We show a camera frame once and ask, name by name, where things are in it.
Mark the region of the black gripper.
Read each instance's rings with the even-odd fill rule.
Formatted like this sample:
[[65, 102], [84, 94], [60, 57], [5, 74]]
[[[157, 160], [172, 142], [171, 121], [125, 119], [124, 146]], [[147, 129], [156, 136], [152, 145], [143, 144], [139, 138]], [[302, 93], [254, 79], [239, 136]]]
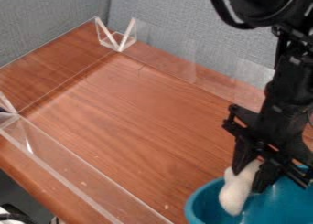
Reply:
[[262, 194], [282, 176], [299, 187], [307, 187], [313, 181], [313, 151], [303, 140], [311, 111], [311, 78], [271, 80], [258, 112], [236, 104], [228, 106], [222, 127], [235, 141], [234, 174], [254, 160], [260, 162], [251, 183], [252, 193]]

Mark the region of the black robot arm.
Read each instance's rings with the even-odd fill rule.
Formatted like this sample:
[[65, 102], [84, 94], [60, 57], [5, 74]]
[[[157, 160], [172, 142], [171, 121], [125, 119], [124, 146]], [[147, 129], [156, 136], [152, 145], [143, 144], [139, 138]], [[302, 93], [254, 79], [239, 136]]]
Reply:
[[303, 129], [313, 119], [313, 0], [210, 0], [220, 20], [238, 29], [270, 27], [276, 36], [272, 79], [258, 112], [232, 104], [223, 128], [234, 136], [232, 171], [256, 158], [251, 190], [260, 193], [286, 176], [313, 183], [313, 151]]

